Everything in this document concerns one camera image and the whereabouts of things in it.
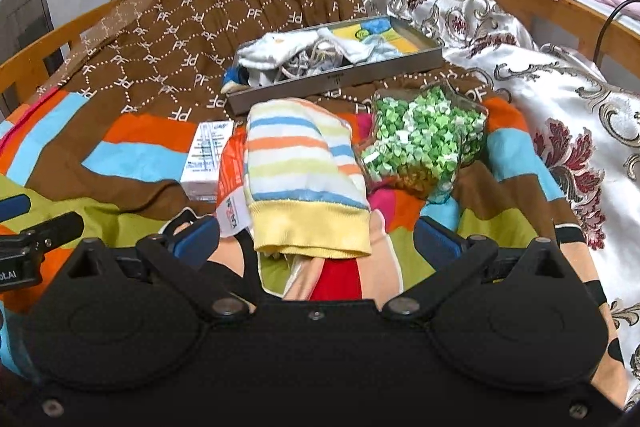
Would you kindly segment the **striped knit garment yellow cuff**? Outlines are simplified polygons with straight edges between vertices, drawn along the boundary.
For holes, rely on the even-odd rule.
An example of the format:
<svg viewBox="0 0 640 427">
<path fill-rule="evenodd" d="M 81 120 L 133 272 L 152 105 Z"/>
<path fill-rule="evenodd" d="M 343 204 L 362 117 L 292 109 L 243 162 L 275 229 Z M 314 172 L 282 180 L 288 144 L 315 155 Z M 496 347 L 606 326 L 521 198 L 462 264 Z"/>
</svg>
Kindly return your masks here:
<svg viewBox="0 0 640 427">
<path fill-rule="evenodd" d="M 248 113 L 244 192 L 254 247 L 268 256 L 369 256 L 370 206 L 352 128 L 300 98 Z"/>
</svg>

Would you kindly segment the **white textured baby cloth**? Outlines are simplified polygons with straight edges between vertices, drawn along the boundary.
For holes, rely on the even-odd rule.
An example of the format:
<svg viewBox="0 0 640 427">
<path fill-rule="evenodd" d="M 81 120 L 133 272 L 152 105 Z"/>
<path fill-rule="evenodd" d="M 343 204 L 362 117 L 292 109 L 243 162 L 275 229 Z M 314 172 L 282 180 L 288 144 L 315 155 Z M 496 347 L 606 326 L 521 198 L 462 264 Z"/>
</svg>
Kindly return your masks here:
<svg viewBox="0 0 640 427">
<path fill-rule="evenodd" d="M 344 53 L 352 39 L 342 38 L 327 27 L 317 30 L 267 32 L 236 52 L 236 62 L 247 69 L 273 70 L 279 68 L 298 52 L 308 49 L 320 39 L 328 39 Z"/>
</svg>

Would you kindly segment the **light blue printed cloth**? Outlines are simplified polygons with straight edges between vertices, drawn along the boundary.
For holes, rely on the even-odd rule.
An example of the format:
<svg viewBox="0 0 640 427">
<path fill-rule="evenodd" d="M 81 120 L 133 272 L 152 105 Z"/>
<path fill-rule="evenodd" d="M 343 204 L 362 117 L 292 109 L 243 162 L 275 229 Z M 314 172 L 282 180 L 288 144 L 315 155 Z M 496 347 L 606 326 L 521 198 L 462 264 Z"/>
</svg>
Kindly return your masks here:
<svg viewBox="0 0 640 427">
<path fill-rule="evenodd" d="M 384 62 L 404 56 L 404 52 L 380 35 L 373 35 L 362 41 L 349 41 L 343 53 L 344 60 L 352 65 Z"/>
</svg>

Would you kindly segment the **grey drawstring pouch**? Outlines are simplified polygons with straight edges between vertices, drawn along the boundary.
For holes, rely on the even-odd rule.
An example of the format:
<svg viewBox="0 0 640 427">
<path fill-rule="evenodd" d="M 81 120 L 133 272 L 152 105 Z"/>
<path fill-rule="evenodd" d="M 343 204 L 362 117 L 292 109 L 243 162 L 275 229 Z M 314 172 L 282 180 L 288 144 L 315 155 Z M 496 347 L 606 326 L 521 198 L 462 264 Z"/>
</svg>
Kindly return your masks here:
<svg viewBox="0 0 640 427">
<path fill-rule="evenodd" d="M 284 79 L 297 79 L 338 69 L 343 62 L 343 53 L 336 45 L 328 39 L 320 39 L 281 65 L 279 72 Z"/>
</svg>

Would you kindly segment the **orange plastic package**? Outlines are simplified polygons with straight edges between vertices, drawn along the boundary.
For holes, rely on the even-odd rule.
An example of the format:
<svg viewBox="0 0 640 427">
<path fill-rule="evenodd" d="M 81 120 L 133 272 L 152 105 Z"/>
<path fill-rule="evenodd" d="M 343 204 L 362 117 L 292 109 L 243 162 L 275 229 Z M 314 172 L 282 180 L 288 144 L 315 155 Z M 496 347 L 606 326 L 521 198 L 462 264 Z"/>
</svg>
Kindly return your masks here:
<svg viewBox="0 0 640 427">
<path fill-rule="evenodd" d="M 235 236 L 252 224 L 244 194 L 244 150 L 246 130 L 237 127 L 220 158 L 216 219 L 220 236 Z"/>
</svg>

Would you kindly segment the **white medicine box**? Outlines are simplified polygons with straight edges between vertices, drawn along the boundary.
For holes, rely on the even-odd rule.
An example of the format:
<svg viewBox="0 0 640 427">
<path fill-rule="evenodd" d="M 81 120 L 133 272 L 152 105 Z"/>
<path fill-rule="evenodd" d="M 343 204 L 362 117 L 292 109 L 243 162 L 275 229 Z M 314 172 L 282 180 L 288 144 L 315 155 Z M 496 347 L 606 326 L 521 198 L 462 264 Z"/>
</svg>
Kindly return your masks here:
<svg viewBox="0 0 640 427">
<path fill-rule="evenodd" d="M 191 200 L 216 202 L 221 156 L 233 130 L 231 120 L 205 121 L 196 128 L 180 178 Z"/>
</svg>

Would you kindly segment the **colourful striped brown quilt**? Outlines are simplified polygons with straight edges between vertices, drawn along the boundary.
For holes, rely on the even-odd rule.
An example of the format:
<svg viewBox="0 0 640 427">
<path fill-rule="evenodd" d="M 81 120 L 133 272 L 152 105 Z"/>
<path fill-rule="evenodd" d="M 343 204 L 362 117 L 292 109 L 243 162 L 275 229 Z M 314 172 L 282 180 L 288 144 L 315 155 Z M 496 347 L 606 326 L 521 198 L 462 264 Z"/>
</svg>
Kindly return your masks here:
<svg viewBox="0 0 640 427">
<path fill-rule="evenodd" d="M 257 273 L 274 297 L 382 300 L 430 277 L 412 233 L 420 216 L 499 244 L 521 246 L 556 227 L 567 258 L 586 282 L 604 235 L 574 203 L 600 181 L 585 133 L 570 134 L 560 101 L 596 89 L 579 66 L 534 49 L 518 21 L 492 0 L 392 0 L 397 14 L 438 20 L 446 60 L 428 74 L 388 77 L 389 88 L 439 79 L 488 108 L 494 149 L 463 170 L 444 209 L 401 190 L 371 198 L 374 251 L 363 260 L 297 262 L 241 251 L 228 239 L 210 264 L 241 277 Z M 268 30 L 351 20 L 360 0 L 125 0 L 93 27 L 32 103 L 1 127 L 1 193 L 25 194 L 32 207 L 6 221 L 18 232 L 75 211 L 87 235 L 126 246 L 189 207 L 170 154 L 184 154 L 196 126 L 227 116 L 222 73 L 238 46 Z"/>
</svg>

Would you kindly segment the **grey tray with drawing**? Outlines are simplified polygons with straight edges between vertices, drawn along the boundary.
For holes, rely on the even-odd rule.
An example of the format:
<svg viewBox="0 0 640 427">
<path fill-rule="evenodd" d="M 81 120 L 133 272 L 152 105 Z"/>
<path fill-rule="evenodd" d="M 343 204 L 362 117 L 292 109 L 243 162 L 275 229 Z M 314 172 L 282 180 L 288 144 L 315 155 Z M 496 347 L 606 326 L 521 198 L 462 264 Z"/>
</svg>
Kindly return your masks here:
<svg viewBox="0 0 640 427">
<path fill-rule="evenodd" d="M 241 44 L 222 77 L 232 113 L 278 98 L 307 98 L 387 77 L 427 72 L 442 45 L 404 20 L 379 15 L 291 31 Z"/>
</svg>

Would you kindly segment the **white floral satin quilt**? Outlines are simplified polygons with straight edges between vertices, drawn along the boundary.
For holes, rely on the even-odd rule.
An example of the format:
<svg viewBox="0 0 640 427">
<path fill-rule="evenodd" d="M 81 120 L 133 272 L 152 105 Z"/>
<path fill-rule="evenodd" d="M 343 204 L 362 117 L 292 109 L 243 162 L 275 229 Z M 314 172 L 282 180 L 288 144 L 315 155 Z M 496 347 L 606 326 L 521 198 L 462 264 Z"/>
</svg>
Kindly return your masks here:
<svg viewBox="0 0 640 427">
<path fill-rule="evenodd" d="M 520 247 L 559 239 L 610 328 L 597 386 L 639 402 L 639 98 L 579 53 L 538 46 L 496 0 L 363 0 L 442 43 L 442 74 L 489 110 L 486 158 L 422 212 Z"/>
</svg>

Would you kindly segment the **grey wall cabinet door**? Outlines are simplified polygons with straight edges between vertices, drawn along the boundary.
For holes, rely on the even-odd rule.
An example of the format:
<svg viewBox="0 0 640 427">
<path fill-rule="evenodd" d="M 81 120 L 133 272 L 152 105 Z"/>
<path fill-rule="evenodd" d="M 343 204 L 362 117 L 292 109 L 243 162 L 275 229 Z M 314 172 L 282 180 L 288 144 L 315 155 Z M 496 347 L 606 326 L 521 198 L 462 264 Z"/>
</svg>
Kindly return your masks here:
<svg viewBox="0 0 640 427">
<path fill-rule="evenodd" d="M 47 0 L 1 0 L 1 63 L 53 29 Z"/>
</svg>

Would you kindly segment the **wooden bed frame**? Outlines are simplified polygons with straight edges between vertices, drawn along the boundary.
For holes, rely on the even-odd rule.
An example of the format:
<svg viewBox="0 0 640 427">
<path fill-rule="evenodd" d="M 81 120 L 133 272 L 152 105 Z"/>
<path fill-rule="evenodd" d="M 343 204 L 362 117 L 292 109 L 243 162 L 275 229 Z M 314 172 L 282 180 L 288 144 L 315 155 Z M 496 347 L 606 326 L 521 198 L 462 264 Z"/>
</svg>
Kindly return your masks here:
<svg viewBox="0 0 640 427">
<path fill-rule="evenodd" d="M 14 88 L 17 101 L 37 100 L 38 90 L 49 90 L 50 78 L 44 60 L 62 46 L 73 54 L 84 53 L 111 30 L 129 24 L 152 0 L 112 0 L 50 31 L 1 64 L 1 89 Z M 639 33 L 621 22 L 612 23 L 602 39 L 598 32 L 606 16 L 577 0 L 496 0 L 526 28 L 533 20 L 548 20 L 578 40 L 578 51 L 600 64 L 611 57 L 630 75 L 639 75 Z"/>
</svg>

